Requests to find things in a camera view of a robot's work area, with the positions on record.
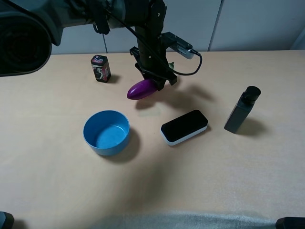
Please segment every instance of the black spray bottle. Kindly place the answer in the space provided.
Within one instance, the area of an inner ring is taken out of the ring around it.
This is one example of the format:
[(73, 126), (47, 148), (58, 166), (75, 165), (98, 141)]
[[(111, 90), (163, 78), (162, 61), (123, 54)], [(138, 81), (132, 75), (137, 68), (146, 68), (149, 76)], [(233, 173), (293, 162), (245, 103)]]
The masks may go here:
[(238, 100), (224, 128), (235, 134), (246, 117), (251, 112), (256, 100), (261, 94), (257, 87), (250, 86)]

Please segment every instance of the wooden table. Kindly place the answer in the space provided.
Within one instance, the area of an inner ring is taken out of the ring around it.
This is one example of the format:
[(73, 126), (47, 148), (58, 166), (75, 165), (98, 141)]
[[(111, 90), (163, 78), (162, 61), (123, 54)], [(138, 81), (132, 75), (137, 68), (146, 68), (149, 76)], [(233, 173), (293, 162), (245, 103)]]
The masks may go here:
[[(109, 83), (88, 55), (54, 55), (40, 71), (0, 78), (0, 210), (31, 229), (89, 228), (105, 216), (173, 210), (276, 220), (305, 215), (305, 51), (209, 52), (195, 76), (141, 101), (129, 54), (107, 54)], [(168, 54), (175, 69), (198, 62)], [(262, 90), (238, 135), (224, 124), (242, 92)], [(129, 146), (103, 158), (82, 129), (114, 109), (130, 121)], [(175, 147), (160, 127), (199, 109), (209, 129)]]

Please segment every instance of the small can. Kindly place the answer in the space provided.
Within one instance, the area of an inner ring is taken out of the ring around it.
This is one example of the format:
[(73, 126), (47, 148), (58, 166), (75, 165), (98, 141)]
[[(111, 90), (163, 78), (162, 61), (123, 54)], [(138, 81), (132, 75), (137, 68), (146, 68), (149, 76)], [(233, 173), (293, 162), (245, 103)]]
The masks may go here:
[(107, 56), (95, 55), (91, 59), (91, 65), (98, 82), (106, 83), (111, 77)]

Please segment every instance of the bottle cap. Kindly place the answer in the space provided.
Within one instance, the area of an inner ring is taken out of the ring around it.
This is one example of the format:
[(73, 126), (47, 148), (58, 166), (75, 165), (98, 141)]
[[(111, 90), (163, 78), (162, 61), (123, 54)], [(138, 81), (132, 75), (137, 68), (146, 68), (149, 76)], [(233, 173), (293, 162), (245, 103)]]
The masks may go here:
[(242, 95), (242, 101), (245, 104), (254, 104), (261, 95), (261, 90), (255, 86), (250, 86)]

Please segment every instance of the blue bowl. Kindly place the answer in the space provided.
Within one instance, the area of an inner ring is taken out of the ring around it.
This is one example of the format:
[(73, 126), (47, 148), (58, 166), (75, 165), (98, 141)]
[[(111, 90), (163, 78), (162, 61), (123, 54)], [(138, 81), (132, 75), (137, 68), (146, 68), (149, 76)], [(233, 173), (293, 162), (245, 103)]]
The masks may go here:
[(84, 139), (99, 155), (113, 156), (129, 143), (129, 122), (118, 111), (101, 111), (85, 124)]

